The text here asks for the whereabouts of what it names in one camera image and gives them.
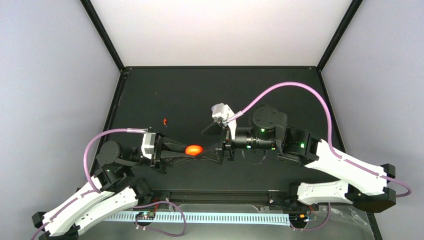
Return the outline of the orange round case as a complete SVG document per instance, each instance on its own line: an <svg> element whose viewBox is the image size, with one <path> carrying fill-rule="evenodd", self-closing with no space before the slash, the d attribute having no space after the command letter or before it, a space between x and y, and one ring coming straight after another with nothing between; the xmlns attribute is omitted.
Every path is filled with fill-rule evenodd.
<svg viewBox="0 0 424 240"><path fill-rule="evenodd" d="M203 152L203 147L200 145L188 145L185 148L185 154L190 155L190 156L197 156L199 154L201 154Z"/></svg>

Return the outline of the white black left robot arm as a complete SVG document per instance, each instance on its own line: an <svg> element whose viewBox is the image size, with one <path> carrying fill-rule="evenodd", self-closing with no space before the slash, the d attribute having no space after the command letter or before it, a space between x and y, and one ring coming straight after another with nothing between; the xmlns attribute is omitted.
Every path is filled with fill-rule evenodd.
<svg viewBox="0 0 424 240"><path fill-rule="evenodd" d="M147 166L160 171L173 163L194 160L203 154L198 145L186 145L149 129L123 128L124 133L142 135L139 147L127 148L107 141L96 155L98 169L90 173L87 145L83 167L87 182L71 197L47 212L32 216L36 232L34 240L77 240L87 230L108 217L126 209L146 209L145 218L155 215L162 204L145 179L135 176L133 169Z"/></svg>

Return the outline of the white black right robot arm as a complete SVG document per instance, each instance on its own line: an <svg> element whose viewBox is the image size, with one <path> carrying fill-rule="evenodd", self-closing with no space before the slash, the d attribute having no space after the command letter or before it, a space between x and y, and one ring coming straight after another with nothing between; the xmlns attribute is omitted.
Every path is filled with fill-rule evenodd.
<svg viewBox="0 0 424 240"><path fill-rule="evenodd" d="M269 105L260 105L249 117L249 127L227 122L233 111L219 103L212 108L214 122L203 136L220 136L215 147L217 160L232 161L236 150L276 151L277 158L296 167L317 170L335 177L321 183L294 182L285 204L293 210L302 205L332 203L381 213L396 204L396 192L388 187L396 176L391 164L371 165L335 149L327 141L300 129L288 127L288 117Z"/></svg>

